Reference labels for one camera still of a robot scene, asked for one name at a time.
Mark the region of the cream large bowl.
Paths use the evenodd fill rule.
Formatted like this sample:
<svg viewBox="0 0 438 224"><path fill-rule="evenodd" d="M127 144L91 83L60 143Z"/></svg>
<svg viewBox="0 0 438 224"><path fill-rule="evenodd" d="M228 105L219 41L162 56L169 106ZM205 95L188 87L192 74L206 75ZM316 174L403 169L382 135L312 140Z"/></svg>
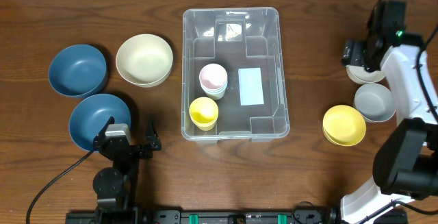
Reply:
<svg viewBox="0 0 438 224"><path fill-rule="evenodd" d="M120 46L116 54L116 69L130 84L151 88L168 78L173 59L172 49L163 38L139 34Z"/></svg>

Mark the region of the yellow cup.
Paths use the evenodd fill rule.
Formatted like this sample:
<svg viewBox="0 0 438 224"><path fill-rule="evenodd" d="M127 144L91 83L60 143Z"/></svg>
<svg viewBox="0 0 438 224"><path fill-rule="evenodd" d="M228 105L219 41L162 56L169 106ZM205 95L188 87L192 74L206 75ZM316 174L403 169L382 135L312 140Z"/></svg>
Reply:
<svg viewBox="0 0 438 224"><path fill-rule="evenodd" d="M218 105L209 97L199 97L189 106L191 119L196 123L208 124L218 118Z"/></svg>
<svg viewBox="0 0 438 224"><path fill-rule="evenodd" d="M217 117L192 116L191 120L195 126L202 131L209 131L216 125Z"/></svg>

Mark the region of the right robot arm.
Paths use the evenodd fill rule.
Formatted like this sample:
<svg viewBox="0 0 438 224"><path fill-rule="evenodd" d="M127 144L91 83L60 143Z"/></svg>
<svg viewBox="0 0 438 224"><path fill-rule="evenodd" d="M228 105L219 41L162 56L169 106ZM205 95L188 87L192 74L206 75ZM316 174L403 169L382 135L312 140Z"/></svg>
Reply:
<svg viewBox="0 0 438 224"><path fill-rule="evenodd" d="M396 206L437 195L437 93L426 43L404 24L406 3L379 1L365 40L345 44L342 64L385 75L398 125L378 150L372 178L341 200L340 223L373 223Z"/></svg>

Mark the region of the pink cup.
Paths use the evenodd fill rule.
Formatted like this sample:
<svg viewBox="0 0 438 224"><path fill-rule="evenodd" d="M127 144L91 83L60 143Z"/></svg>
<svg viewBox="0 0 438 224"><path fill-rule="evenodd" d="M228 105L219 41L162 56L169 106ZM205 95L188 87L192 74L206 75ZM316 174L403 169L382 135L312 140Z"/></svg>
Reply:
<svg viewBox="0 0 438 224"><path fill-rule="evenodd" d="M199 79L201 85L205 88L217 90L226 84L228 75L223 66L219 64L208 64L201 69Z"/></svg>

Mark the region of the clear plastic storage container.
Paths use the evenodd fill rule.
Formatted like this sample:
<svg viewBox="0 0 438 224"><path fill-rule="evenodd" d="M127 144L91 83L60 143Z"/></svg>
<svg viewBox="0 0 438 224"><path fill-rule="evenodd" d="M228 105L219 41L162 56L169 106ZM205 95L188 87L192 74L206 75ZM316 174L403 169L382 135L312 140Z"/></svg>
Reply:
<svg viewBox="0 0 438 224"><path fill-rule="evenodd" d="M201 69L219 64L228 74L224 97L217 100L218 121L209 131L191 121L189 106L205 96ZM260 68L263 105L240 105L239 69ZM289 134L290 121L275 8L189 9L183 14L181 133L187 140L216 143L250 139L269 142Z"/></svg>

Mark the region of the yellow small bowl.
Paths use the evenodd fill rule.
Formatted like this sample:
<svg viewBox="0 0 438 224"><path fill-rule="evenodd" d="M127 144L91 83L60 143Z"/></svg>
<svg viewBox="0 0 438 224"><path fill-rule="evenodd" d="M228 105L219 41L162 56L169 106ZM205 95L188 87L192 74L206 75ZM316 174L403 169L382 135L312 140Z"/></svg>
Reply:
<svg viewBox="0 0 438 224"><path fill-rule="evenodd" d="M322 129L331 143L351 147L365 137L366 124L361 113L353 107L336 105L324 114Z"/></svg>

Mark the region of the cream white cup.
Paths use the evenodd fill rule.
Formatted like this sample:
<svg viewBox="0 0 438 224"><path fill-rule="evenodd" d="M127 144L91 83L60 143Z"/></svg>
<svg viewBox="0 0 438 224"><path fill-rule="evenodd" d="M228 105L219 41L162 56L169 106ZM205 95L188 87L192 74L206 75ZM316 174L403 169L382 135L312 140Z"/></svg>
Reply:
<svg viewBox="0 0 438 224"><path fill-rule="evenodd" d="M213 99L213 100L219 100L219 99L223 98L223 96L224 96L224 94L225 94L225 91L223 90L223 91L221 91L221 92L208 92L208 91L205 90L204 93L205 93L210 99Z"/></svg>

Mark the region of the light blue cup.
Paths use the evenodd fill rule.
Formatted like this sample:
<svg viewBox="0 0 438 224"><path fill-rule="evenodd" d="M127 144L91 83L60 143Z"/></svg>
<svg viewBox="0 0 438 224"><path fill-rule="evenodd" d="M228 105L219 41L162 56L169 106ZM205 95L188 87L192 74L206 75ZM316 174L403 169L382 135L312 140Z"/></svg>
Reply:
<svg viewBox="0 0 438 224"><path fill-rule="evenodd" d="M216 93L224 92L224 91L226 90L226 88L227 88L227 84L224 84L222 87L217 88L217 89L210 89L210 88L207 88L206 86L204 86L203 84L201 84L201 88L202 88L206 93L209 93L209 94L215 95Z"/></svg>

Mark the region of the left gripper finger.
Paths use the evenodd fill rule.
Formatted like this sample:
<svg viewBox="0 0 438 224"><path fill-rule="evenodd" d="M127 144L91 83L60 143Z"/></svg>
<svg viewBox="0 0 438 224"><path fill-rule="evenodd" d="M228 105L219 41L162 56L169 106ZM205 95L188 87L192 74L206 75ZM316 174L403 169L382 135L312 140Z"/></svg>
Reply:
<svg viewBox="0 0 438 224"><path fill-rule="evenodd" d="M151 151L160 151L162 149L162 143L152 119L148 119L147 121L145 138Z"/></svg>
<svg viewBox="0 0 438 224"><path fill-rule="evenodd" d="M97 138L104 138L105 137L105 132L106 132L108 126L112 125L112 124L114 124L114 117L113 116L109 117L109 119L107 120L106 124L99 131L99 133L96 135L96 137Z"/></svg>

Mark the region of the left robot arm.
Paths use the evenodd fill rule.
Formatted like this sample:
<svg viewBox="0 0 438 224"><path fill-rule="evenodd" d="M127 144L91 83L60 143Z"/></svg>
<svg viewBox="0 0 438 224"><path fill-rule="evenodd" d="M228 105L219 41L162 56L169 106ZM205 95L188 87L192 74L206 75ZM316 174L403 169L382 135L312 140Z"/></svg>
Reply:
<svg viewBox="0 0 438 224"><path fill-rule="evenodd" d="M151 120L146 126L145 139L145 143L133 145L129 126L116 124L114 117L94 137L93 148L112 161L112 166L99 171L93 180L98 208L113 212L134 207L140 160L150 159L154 151L162 149Z"/></svg>

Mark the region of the white small bowl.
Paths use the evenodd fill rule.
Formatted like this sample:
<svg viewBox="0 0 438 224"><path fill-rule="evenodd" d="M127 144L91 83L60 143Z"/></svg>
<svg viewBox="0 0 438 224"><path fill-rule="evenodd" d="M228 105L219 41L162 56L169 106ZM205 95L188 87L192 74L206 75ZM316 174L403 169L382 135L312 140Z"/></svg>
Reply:
<svg viewBox="0 0 438 224"><path fill-rule="evenodd" d="M385 75L381 71L369 73L361 66L347 66L346 72L353 82L361 85L376 83L385 78Z"/></svg>

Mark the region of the grey small bowl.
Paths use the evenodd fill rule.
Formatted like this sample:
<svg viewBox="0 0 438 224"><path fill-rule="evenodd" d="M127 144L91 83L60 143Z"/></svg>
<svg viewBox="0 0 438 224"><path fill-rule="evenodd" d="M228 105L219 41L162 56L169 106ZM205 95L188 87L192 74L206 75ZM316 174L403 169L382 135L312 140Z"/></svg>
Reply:
<svg viewBox="0 0 438 224"><path fill-rule="evenodd" d="M396 113L391 91L381 84L364 84L355 93L353 107L369 123L382 123Z"/></svg>

